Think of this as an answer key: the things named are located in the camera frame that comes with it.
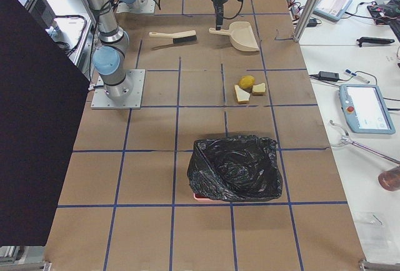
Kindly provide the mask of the beige plastic dustpan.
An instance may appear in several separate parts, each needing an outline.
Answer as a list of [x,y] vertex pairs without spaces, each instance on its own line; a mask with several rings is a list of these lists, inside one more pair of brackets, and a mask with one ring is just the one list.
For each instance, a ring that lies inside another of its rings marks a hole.
[[209,28],[209,33],[229,36],[232,46],[239,51],[259,51],[259,46],[250,22],[235,21],[230,23],[229,29],[216,30],[214,28]]

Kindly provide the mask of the beige hand brush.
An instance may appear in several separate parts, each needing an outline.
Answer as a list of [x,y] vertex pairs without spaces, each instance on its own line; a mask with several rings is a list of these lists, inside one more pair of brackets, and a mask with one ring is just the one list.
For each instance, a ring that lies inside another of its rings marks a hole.
[[197,41],[197,34],[195,30],[175,33],[149,32],[149,37],[172,39],[174,44]]

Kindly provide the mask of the yellow potato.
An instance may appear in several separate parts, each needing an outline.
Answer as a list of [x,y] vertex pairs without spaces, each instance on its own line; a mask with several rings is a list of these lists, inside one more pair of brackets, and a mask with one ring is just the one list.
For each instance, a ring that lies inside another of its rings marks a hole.
[[251,89],[253,87],[255,83],[255,78],[254,76],[251,75],[247,75],[247,76],[242,76],[242,78],[240,78],[239,82],[238,82],[238,86],[241,89]]

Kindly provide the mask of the small bread slice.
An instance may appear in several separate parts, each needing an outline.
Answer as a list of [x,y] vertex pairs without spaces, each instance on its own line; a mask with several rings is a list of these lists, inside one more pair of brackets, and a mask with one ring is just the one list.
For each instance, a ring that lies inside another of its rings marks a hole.
[[265,93],[266,93],[266,84],[265,83],[260,83],[260,84],[253,85],[251,93],[254,96],[263,96],[263,95],[265,95]]

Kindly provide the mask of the large bread slice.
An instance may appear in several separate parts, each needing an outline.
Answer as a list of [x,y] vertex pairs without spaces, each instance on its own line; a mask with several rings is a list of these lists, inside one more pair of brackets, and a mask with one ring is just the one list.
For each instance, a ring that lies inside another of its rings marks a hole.
[[238,104],[247,104],[250,100],[250,93],[241,89],[239,85],[234,85],[235,95],[236,95],[236,102]]

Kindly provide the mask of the pink bin under bag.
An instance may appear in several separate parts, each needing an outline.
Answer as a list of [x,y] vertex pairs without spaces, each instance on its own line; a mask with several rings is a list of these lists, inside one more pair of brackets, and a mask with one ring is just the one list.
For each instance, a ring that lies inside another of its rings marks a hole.
[[204,202],[204,203],[221,203],[222,202],[221,200],[212,200],[210,198],[207,198],[203,195],[196,194],[196,193],[193,193],[193,197],[198,202]]

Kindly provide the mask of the far teach pendant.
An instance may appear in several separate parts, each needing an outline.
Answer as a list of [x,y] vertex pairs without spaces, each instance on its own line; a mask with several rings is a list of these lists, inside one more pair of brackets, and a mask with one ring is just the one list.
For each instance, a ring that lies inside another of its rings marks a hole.
[[313,13],[332,22],[339,21],[353,0],[318,0]]

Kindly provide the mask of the teach pendant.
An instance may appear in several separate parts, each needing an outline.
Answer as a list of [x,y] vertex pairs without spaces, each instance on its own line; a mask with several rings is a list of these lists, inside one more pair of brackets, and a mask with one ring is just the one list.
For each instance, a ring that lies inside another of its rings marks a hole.
[[332,22],[339,21],[353,0],[318,0],[313,13]]
[[396,133],[377,85],[342,84],[339,87],[339,100],[345,120],[354,133]]

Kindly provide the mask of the black power adapter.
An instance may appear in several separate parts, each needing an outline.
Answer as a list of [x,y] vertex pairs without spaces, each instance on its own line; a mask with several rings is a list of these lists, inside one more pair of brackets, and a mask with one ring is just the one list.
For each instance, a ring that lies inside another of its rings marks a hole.
[[336,72],[319,71],[317,78],[322,81],[337,82],[340,80],[339,74]]

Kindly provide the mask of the black handheld tool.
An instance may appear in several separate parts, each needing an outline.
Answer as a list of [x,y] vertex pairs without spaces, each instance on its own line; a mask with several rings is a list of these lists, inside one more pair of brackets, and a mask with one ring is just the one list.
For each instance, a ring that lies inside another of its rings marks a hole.
[[394,39],[379,38],[379,37],[360,37],[356,40],[357,45],[362,47],[363,44],[377,44],[377,45],[390,45],[395,42]]

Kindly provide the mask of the near teach pendant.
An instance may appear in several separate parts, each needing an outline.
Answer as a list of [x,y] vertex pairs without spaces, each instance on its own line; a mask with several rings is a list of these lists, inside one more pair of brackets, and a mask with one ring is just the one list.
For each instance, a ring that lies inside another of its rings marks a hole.
[[342,84],[339,87],[339,100],[345,120],[354,133],[396,133],[377,85]]

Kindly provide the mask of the metal grabber tool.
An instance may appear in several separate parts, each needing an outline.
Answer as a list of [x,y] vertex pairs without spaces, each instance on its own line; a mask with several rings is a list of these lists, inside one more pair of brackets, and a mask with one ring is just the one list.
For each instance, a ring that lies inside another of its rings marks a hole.
[[333,120],[330,120],[329,123],[333,126],[333,127],[338,127],[339,129],[342,130],[343,135],[341,136],[340,140],[338,143],[336,144],[331,144],[331,147],[344,147],[345,145],[352,145],[354,147],[357,147],[359,149],[365,150],[366,152],[372,153],[382,159],[385,159],[389,162],[395,163],[397,165],[399,165],[399,159],[395,159],[393,157],[390,157],[388,155],[385,155],[377,150],[374,150],[366,145],[363,145],[361,143],[358,143],[354,140],[352,140],[349,136],[349,132],[340,124],[335,123]]

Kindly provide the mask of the black panel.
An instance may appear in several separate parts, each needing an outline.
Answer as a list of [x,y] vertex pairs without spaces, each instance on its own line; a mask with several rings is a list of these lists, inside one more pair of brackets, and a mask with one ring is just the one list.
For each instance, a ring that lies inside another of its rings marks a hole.
[[1,0],[1,245],[43,246],[88,80],[18,0]]

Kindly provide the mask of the brown glass jar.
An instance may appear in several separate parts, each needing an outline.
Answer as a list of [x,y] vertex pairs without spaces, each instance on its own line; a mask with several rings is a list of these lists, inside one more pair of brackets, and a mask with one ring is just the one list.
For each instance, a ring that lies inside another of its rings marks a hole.
[[380,173],[378,182],[382,188],[388,191],[394,192],[399,190],[399,166]]

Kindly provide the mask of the aluminium frame post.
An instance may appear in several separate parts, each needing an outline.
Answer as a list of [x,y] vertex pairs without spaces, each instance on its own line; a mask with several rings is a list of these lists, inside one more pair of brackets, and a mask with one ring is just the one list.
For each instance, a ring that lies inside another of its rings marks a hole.
[[294,42],[300,41],[301,36],[309,23],[309,19],[314,11],[314,8],[316,7],[317,2],[318,2],[318,0],[307,0],[306,1],[303,12],[297,22],[296,28],[295,28],[293,36],[292,36],[292,39]]

